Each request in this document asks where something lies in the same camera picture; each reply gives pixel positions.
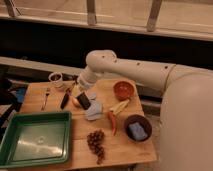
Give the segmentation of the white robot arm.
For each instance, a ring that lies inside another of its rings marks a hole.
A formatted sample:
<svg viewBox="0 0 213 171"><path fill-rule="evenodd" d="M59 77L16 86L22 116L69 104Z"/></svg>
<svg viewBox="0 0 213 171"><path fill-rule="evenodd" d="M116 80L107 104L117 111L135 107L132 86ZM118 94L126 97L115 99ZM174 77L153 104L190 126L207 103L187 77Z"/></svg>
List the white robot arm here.
<svg viewBox="0 0 213 171"><path fill-rule="evenodd" d="M87 90L106 72L163 93L160 110L160 171L213 171L213 70L119 59L94 50L77 82Z"/></svg>

